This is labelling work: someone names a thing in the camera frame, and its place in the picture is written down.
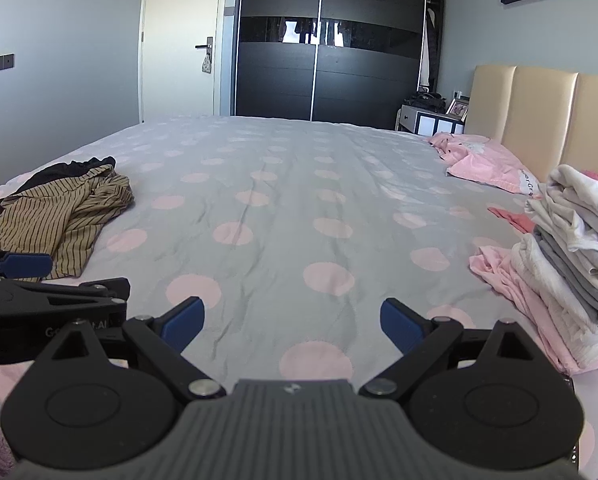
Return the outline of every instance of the striped shirt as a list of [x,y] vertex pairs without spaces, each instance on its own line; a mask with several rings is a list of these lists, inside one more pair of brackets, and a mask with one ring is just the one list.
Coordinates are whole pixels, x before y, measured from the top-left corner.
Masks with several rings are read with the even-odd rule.
[[109,164],[16,193],[2,202],[0,249],[50,254],[47,280],[80,276],[103,226],[133,200],[130,180]]

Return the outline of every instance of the door handle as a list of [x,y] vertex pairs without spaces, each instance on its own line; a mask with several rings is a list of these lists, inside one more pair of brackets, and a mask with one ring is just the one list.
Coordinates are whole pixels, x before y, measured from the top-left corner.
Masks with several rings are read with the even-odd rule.
[[212,44],[213,38],[212,36],[208,36],[208,39],[204,45],[195,45],[194,48],[204,48],[205,49],[205,59],[204,64],[202,65],[201,70],[203,72],[207,72],[208,74],[212,71]]

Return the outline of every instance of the sliding wardrobe door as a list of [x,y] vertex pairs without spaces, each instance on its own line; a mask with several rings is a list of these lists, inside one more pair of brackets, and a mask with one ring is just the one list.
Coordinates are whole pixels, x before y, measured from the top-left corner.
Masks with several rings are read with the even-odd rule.
[[394,128],[416,91],[425,0],[322,0],[315,121]]
[[236,113],[310,119],[319,0],[241,0]]

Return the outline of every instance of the screw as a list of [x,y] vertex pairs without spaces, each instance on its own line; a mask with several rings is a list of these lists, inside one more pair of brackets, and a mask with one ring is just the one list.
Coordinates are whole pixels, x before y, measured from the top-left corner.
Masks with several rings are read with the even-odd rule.
[[197,379],[188,384],[188,390],[197,397],[210,397],[218,393],[221,387],[212,379]]
[[390,379],[378,377],[367,383],[365,389],[375,396],[386,396],[397,391],[397,383]]

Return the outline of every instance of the white door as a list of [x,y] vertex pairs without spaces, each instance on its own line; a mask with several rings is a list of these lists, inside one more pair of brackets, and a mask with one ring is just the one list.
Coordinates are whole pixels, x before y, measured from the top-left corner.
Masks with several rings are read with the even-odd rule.
[[212,114],[214,71],[201,70],[206,51],[195,45],[216,37],[219,0],[144,0],[141,43],[143,120]]

